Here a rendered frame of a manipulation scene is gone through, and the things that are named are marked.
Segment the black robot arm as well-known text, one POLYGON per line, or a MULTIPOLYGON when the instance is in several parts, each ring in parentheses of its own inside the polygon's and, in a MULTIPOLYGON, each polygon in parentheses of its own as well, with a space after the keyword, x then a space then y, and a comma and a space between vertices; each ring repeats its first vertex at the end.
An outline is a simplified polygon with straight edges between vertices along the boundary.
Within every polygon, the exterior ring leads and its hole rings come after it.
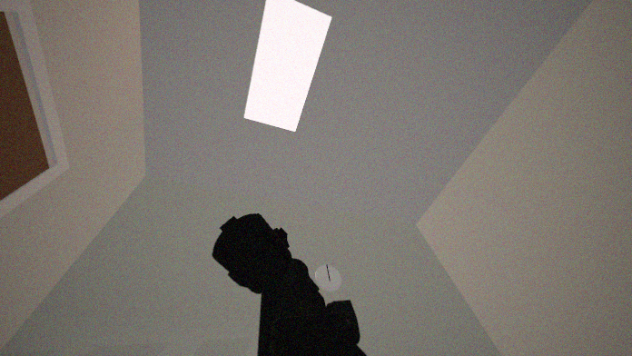
POLYGON ((238 285, 262 295, 261 309, 292 295, 315 306, 304 307, 303 316, 287 318, 282 310, 269 311, 261 356, 367 356, 356 344, 360 332, 351 301, 325 305, 307 265, 291 257, 288 233, 272 229, 258 213, 233 216, 220 228, 213 259, 238 285))

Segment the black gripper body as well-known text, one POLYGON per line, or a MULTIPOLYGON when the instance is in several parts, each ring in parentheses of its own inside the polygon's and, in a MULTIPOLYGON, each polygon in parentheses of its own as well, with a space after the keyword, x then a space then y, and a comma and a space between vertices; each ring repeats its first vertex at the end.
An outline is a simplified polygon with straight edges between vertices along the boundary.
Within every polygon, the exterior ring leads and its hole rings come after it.
POLYGON ((298 295, 276 298, 265 303, 262 306, 257 356, 261 356, 261 345, 267 327, 268 312, 272 310, 282 310, 283 318, 296 317, 303 316, 302 310, 304 307, 315 306, 312 306, 311 302, 305 298, 302 298, 302 296, 298 297, 298 295))

